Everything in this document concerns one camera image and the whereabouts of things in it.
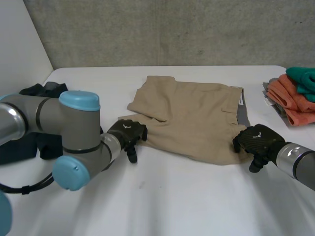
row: gray fabric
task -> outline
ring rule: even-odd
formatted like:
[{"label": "gray fabric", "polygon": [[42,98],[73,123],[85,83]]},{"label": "gray fabric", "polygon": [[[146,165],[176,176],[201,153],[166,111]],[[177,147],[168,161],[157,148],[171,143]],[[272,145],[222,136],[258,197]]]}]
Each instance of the gray fabric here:
[{"label": "gray fabric", "polygon": [[238,124],[245,125],[246,127],[249,127],[251,125],[247,117],[247,108],[246,108],[246,103],[245,103],[245,98],[244,98],[244,90],[242,91],[241,99],[237,107],[237,122]]}]

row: metal cylinder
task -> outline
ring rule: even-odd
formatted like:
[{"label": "metal cylinder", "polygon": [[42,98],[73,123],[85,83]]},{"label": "metal cylinder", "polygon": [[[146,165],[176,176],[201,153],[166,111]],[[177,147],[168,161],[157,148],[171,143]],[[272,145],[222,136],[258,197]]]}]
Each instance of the metal cylinder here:
[{"label": "metal cylinder", "polygon": [[21,114],[8,104],[0,103],[0,145],[17,140],[25,134]]}]

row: orange towel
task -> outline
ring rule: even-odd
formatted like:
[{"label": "orange towel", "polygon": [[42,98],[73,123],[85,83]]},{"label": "orange towel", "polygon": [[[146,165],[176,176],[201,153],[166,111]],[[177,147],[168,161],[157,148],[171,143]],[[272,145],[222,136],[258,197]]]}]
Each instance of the orange towel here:
[{"label": "orange towel", "polygon": [[306,125],[315,122],[315,112],[299,112],[285,108],[290,124],[294,126]]},{"label": "orange towel", "polygon": [[268,86],[267,96],[280,104],[291,125],[305,125],[315,122],[315,103],[309,102],[303,95],[297,93],[296,83],[287,75],[281,75],[278,80]]},{"label": "orange towel", "polygon": [[267,95],[283,108],[295,111],[298,110],[297,104],[278,80],[275,80],[268,85]]},{"label": "orange towel", "polygon": [[283,85],[286,91],[291,95],[293,100],[296,102],[299,110],[301,112],[313,112],[315,111],[315,103],[310,102],[306,97],[297,92],[297,83],[288,77],[286,74],[283,74],[279,77],[278,81]]}]

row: khaki shorts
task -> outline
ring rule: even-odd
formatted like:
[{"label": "khaki shorts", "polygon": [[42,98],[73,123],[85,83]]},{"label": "khaki shorts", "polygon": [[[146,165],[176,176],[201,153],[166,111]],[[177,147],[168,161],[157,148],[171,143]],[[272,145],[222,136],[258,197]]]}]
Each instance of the khaki shorts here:
[{"label": "khaki shorts", "polygon": [[121,118],[147,126],[148,140],[142,145],[217,165],[243,163],[251,156],[235,153],[232,144],[245,129],[237,121],[242,90],[148,76],[127,107],[139,114]]}]

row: gray concrete wall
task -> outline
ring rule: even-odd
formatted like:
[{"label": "gray concrete wall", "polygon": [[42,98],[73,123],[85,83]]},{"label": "gray concrete wall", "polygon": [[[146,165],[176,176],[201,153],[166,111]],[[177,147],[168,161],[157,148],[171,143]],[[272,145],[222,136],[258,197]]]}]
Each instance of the gray concrete wall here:
[{"label": "gray concrete wall", "polygon": [[315,66],[315,0],[24,0],[55,69]]}]

